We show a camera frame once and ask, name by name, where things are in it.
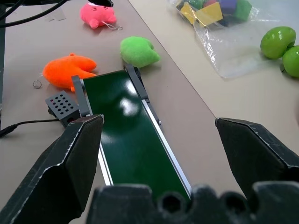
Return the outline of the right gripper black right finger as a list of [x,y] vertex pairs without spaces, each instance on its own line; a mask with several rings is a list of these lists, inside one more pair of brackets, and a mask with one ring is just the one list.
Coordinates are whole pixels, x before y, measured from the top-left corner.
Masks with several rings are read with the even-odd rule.
[[256,182],[299,183],[299,155],[264,126],[228,118],[217,118],[215,126],[233,176],[247,198]]

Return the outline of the dark metal post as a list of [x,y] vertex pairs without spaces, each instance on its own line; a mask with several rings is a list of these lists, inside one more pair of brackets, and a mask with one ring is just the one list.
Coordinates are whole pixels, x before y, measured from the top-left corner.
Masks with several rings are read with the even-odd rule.
[[[0,3],[0,16],[5,13],[6,6]],[[5,24],[5,19],[0,19],[0,25]],[[0,28],[0,110],[2,108],[3,95],[3,73],[4,73],[4,54],[5,54],[5,28]]]

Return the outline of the green plush toy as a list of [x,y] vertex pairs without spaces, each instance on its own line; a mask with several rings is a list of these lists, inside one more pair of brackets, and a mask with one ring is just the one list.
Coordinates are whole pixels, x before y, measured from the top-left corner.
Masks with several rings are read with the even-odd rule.
[[155,51],[150,40],[130,36],[120,43],[120,55],[124,62],[137,68],[143,68],[160,60],[160,55]]

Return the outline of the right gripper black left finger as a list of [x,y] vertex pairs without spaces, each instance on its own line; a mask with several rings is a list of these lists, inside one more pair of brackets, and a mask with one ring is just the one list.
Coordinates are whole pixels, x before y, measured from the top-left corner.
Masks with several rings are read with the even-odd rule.
[[0,211],[0,224],[69,224],[81,217],[96,172],[103,123],[103,115],[69,123]]

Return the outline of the orange plush toy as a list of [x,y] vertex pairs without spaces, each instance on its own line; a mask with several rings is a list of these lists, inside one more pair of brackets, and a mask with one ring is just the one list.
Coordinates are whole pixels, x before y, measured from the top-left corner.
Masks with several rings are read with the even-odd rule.
[[72,76],[80,79],[96,76],[92,71],[97,67],[94,60],[70,53],[68,56],[48,62],[43,69],[43,77],[52,85],[75,91]]

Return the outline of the pink plush toy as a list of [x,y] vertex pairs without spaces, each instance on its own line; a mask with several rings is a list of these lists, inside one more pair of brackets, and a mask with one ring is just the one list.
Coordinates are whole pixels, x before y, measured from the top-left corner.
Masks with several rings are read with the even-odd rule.
[[123,30],[123,27],[115,26],[117,19],[112,7],[86,3],[80,10],[80,18],[92,29],[107,26],[112,30]]

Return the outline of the grey perforated control box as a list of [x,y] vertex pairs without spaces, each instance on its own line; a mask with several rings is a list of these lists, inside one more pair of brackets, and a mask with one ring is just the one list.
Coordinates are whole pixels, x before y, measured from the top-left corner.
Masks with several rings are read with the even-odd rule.
[[45,99],[45,103],[49,114],[56,117],[64,127],[80,118],[77,103],[65,91]]

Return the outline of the clear plastic bag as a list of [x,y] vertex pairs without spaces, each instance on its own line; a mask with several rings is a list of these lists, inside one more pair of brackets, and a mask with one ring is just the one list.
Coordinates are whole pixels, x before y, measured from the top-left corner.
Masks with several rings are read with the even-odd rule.
[[[189,23],[180,12],[184,0],[167,1]],[[194,28],[195,39],[223,78],[242,76],[267,64],[260,41],[280,19],[267,9],[267,0],[248,1],[252,9],[247,21],[237,21],[233,14],[222,14],[222,20],[206,27],[201,27],[198,20],[194,25],[189,23]]]

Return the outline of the green foam block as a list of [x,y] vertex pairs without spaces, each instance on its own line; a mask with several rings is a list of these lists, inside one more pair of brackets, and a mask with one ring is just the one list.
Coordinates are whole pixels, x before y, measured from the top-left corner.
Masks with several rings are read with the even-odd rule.
[[252,5],[248,0],[237,0],[236,9],[233,17],[237,21],[247,21],[251,12]]
[[200,10],[203,7],[205,0],[184,0],[184,2],[189,3],[192,9]]

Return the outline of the yellow foam block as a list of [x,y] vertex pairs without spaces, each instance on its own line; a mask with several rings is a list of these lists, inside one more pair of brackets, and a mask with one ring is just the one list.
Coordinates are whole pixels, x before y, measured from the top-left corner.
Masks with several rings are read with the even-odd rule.
[[197,16],[188,2],[183,2],[183,6],[180,9],[180,12],[189,21],[190,24],[195,24]]
[[201,27],[206,27],[223,19],[219,2],[215,2],[198,10],[196,16]]

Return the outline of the green apple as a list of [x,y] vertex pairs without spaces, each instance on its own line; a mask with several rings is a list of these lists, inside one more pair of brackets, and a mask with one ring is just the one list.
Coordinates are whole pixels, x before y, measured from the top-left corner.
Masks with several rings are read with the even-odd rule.
[[296,36],[296,31],[291,27],[274,27],[263,36],[260,43],[261,52],[269,59],[280,59],[294,46]]
[[289,76],[299,78],[299,45],[289,48],[282,58],[282,71]]

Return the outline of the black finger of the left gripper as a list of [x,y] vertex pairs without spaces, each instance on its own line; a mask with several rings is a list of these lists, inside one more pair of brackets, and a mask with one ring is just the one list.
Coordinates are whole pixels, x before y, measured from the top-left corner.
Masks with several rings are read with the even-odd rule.
[[114,3],[112,0],[88,0],[90,3],[97,6],[113,7]]

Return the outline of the green conveyor belt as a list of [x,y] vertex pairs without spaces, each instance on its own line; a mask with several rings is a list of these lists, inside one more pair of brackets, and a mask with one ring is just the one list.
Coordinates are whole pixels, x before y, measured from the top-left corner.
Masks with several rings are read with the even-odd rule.
[[189,199],[191,186],[163,134],[140,70],[125,64],[119,71],[71,80],[81,115],[104,118],[98,160],[105,184],[145,184],[155,198],[172,191]]

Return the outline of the purple foam block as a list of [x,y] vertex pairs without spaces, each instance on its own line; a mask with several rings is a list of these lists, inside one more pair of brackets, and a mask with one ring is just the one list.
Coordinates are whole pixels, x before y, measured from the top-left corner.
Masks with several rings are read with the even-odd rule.
[[238,0],[217,0],[223,14],[234,14]]

